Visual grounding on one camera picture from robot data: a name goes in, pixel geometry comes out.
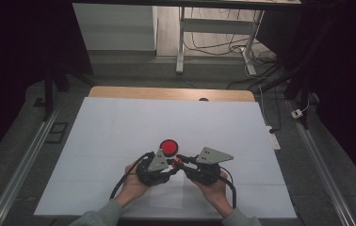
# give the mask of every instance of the red button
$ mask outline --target red button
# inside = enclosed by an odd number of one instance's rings
[[[173,157],[178,153],[178,144],[172,139],[166,139],[160,144],[160,149],[166,157]]]

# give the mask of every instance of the hand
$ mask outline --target hand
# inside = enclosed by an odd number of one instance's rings
[[[222,171],[221,176],[228,178],[228,175]],[[226,197],[226,184],[221,180],[217,180],[215,183],[209,186],[205,186],[199,182],[190,180],[193,184],[198,186],[204,197],[210,202],[211,205],[219,212],[219,214],[226,218],[232,214],[234,208],[229,204]]]
[[[132,164],[125,167],[125,173],[131,168]],[[131,201],[141,197],[149,189],[144,185],[135,174],[137,167],[134,167],[131,174],[125,179],[120,194],[116,197],[117,203],[123,207]]]

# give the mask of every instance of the white wall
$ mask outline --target white wall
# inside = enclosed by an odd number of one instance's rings
[[[155,50],[156,7],[98,4],[73,4],[73,7],[88,50]]]

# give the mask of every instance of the dark floor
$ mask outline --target dark floor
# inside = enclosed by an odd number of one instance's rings
[[[244,74],[244,63],[241,60],[188,59],[184,74],[177,76],[173,60],[135,57],[134,59],[124,60],[124,57],[110,57],[102,62],[92,60],[96,76],[90,79],[104,86],[187,89],[226,89],[231,81],[248,79]],[[266,68],[267,65],[264,65],[257,66],[256,69],[260,73]],[[69,80],[72,87],[67,92],[55,121],[67,125],[66,134],[47,137],[48,142],[43,144],[23,187],[8,212],[4,225],[67,225],[73,220],[73,218],[54,220],[33,217],[33,212],[52,174],[79,107],[89,93],[90,87],[87,84],[72,76],[69,76]],[[258,80],[233,84],[230,89],[248,89],[256,81]],[[257,86],[252,86],[252,90],[257,89]],[[282,96],[283,90],[284,84],[264,93],[263,107],[267,123],[278,129],[275,134],[281,149],[276,152],[276,155],[299,217],[296,219],[261,219],[261,222],[263,225],[343,225],[299,135],[299,130],[290,117],[291,109]],[[43,98],[42,83],[27,90],[26,102],[20,115],[0,143],[0,196],[41,124],[43,107],[33,106],[38,98]],[[261,104],[260,95],[256,95],[256,100]],[[315,113],[316,102],[312,99],[311,103],[308,118],[309,131],[356,220],[356,167],[318,120]],[[164,225],[165,223],[174,225],[183,222],[122,221],[121,225]],[[219,225],[219,223],[186,222],[185,225]]]

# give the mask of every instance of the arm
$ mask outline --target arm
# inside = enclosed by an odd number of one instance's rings
[[[227,178],[227,174],[222,171],[221,176]],[[258,218],[247,218],[238,208],[234,209],[226,197],[226,185],[218,180],[210,186],[202,185],[192,181],[207,199],[208,202],[224,218],[222,224],[225,226],[261,226]]]
[[[110,200],[98,212],[88,211],[81,218],[71,224],[71,226],[114,226],[117,225],[123,208],[131,201],[141,197],[148,190],[148,186],[141,183],[136,174],[130,174],[125,179],[120,194]]]

